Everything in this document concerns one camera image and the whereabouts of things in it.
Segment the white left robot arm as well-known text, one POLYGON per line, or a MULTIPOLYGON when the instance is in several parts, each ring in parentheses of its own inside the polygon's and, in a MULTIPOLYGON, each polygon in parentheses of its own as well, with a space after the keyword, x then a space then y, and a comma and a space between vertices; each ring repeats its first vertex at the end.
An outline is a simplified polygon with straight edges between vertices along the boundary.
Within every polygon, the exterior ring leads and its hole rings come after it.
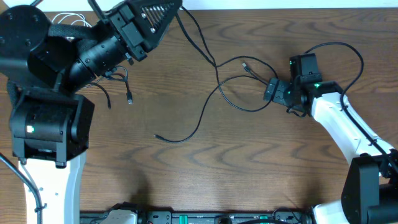
POLYGON ((122 1, 93 27, 54 24, 36 4, 1 14, 1 73, 8 77, 17 175, 28 223, 78 223, 80 181, 94 104, 79 91, 123 61, 155 49, 181 1, 122 1))

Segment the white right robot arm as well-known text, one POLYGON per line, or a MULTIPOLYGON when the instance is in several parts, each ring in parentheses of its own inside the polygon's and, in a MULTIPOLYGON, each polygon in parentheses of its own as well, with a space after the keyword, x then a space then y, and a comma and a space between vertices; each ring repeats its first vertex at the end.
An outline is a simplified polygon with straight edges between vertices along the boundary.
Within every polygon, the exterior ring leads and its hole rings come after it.
POLYGON ((290 58, 289 81, 272 78, 264 100, 309 116, 332 137, 349 165, 341 198, 312 208, 313 223, 397 222, 397 149, 351 106, 347 89, 323 81, 312 49, 290 58))

